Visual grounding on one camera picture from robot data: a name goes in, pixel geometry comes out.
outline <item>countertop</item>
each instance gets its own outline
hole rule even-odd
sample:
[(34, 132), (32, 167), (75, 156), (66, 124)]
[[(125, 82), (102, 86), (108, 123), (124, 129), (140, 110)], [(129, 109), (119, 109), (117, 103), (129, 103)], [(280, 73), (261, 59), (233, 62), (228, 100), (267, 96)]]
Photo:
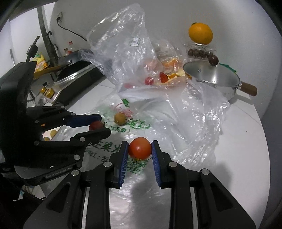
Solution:
[[(113, 89), (114, 85), (103, 78), (67, 109), (77, 115), (84, 114)], [(250, 97), (237, 90), (230, 104), (215, 148), (216, 166), (210, 170), (242, 205), (258, 228), (269, 194), (268, 147)], [(50, 193), (62, 178), (56, 180), (52, 181), (54, 185), (49, 182), (41, 185), (45, 194)]]

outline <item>wooden handle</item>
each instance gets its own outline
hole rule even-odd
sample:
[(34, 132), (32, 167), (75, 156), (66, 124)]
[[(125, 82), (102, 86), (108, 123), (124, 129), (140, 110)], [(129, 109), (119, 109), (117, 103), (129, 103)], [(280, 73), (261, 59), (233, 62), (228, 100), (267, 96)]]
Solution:
[(47, 73), (51, 73), (51, 72), (56, 72), (58, 70), (61, 70), (63, 67), (58, 65), (58, 66), (55, 66), (55, 67), (49, 67), (49, 68), (45, 68), (41, 71), (38, 71), (38, 72), (35, 72), (34, 75), (33, 75), (33, 79), (36, 80), (38, 79), (40, 76), (43, 76), (44, 74), (47, 74)]
[(257, 95), (257, 88), (254, 85), (251, 85), (249, 83), (241, 82), (241, 91), (251, 95), (256, 96)]

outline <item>red tomato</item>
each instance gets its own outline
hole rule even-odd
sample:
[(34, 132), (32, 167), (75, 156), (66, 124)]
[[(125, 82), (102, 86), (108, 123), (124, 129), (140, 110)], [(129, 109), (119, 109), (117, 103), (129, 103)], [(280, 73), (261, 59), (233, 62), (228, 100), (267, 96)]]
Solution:
[(89, 125), (89, 131), (101, 129), (104, 127), (104, 123), (101, 121), (94, 121)]
[(128, 153), (132, 158), (138, 158), (141, 160), (147, 159), (152, 152), (150, 142), (143, 137), (135, 138), (128, 148)]
[(166, 74), (164, 74), (163, 72), (160, 73), (160, 81), (162, 83), (165, 83), (168, 81), (168, 76)]
[(126, 89), (133, 88), (132, 84), (130, 84), (130, 83), (125, 83), (125, 84), (124, 84), (124, 87), (125, 87)]
[(146, 84), (146, 85), (153, 85), (154, 82), (155, 82), (154, 78), (151, 77), (151, 76), (149, 76), (149, 77), (147, 77), (147, 78), (145, 79), (144, 84)]

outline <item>white wall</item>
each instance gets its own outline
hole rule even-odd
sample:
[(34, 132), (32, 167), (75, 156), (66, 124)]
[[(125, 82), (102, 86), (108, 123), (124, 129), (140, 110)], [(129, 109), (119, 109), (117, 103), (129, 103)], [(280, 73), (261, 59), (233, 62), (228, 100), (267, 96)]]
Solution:
[[(242, 81), (257, 86), (258, 95), (253, 102), (260, 117), (263, 116), (280, 72), (282, 40), (271, 19), (255, 0), (59, 0), (44, 6), (47, 26), (62, 53), (69, 41), (73, 41), (77, 48), (87, 48), (88, 44), (80, 37), (57, 26), (60, 11), (63, 12), (61, 25), (86, 37), (104, 17), (134, 2), (138, 2), (146, 13), (149, 34), (158, 38), (185, 42), (189, 40), (187, 30), (193, 22), (208, 24), (214, 34), (212, 43), (217, 47), (220, 62), (236, 69)], [(21, 37), (21, 45), (14, 43), (15, 32), (12, 36), (15, 49), (24, 44), (24, 52), (20, 52), (24, 56), (30, 41), (39, 34), (39, 24), (34, 13), (29, 16), (25, 13), (22, 17), (18, 26), (13, 24), (12, 31), (24, 32), (24, 27), (32, 36), (25, 34)]]
[(36, 43), (38, 53), (41, 52), (46, 61), (49, 60), (40, 31), (36, 8), (11, 20), (10, 25), (16, 64), (26, 61), (27, 50), (38, 35), (40, 36)]
[(0, 77), (2, 77), (14, 66), (10, 56), (10, 49), (12, 49), (10, 23), (6, 22), (5, 26), (0, 32)]

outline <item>pot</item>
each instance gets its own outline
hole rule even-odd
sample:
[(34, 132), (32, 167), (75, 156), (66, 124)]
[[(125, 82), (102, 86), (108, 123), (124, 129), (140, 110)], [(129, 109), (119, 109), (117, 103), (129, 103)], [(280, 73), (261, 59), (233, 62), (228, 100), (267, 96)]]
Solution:
[(196, 61), (184, 64), (183, 70), (191, 80), (203, 82), (217, 88), (228, 100), (235, 95), (237, 89), (251, 96), (257, 94), (257, 88), (242, 82), (236, 71), (228, 65), (212, 66), (208, 61)]

